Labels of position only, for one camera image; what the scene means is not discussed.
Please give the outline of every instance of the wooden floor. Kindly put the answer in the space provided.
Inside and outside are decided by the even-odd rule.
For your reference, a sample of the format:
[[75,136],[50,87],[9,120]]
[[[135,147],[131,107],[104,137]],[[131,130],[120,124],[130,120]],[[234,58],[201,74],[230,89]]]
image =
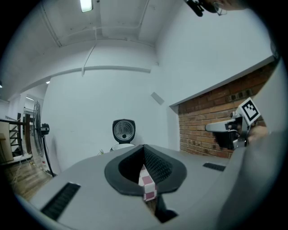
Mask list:
[[21,163],[19,169],[19,164],[14,164],[12,166],[6,166],[4,172],[7,176],[9,183],[14,190],[14,192],[26,200],[30,200],[32,196],[48,181],[52,179],[50,175],[43,172],[37,166],[24,161]]

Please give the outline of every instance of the brick wall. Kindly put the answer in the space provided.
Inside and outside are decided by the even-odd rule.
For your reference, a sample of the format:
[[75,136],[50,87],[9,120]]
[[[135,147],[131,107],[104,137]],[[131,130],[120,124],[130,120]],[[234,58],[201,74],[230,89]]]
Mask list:
[[[256,95],[275,68],[270,63],[242,78],[179,105],[180,149],[192,154],[230,158],[232,150],[221,149],[205,125],[230,119],[230,113],[248,97]],[[256,125],[265,125],[260,118]]]

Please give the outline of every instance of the ceiling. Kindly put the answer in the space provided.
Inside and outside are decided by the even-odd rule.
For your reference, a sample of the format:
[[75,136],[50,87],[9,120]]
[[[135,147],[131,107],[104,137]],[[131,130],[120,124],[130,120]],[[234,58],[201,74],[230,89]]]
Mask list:
[[180,0],[97,0],[83,13],[80,0],[42,1],[19,27],[2,61],[0,98],[32,60],[49,49],[97,39],[130,39],[154,46],[173,5]]

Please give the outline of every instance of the checkered cloth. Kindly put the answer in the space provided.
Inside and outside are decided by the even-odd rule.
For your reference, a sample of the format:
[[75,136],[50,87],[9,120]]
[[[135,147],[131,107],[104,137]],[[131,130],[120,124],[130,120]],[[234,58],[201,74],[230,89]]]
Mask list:
[[156,185],[144,165],[140,171],[138,184],[140,186],[144,186],[144,191],[145,191],[144,200],[145,201],[149,201],[149,200],[156,198],[157,196]]

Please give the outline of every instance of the ceiling light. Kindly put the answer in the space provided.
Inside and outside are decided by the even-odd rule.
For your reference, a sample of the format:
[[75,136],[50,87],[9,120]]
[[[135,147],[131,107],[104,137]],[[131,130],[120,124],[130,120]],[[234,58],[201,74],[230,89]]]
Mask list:
[[82,12],[92,10],[92,0],[80,0]]

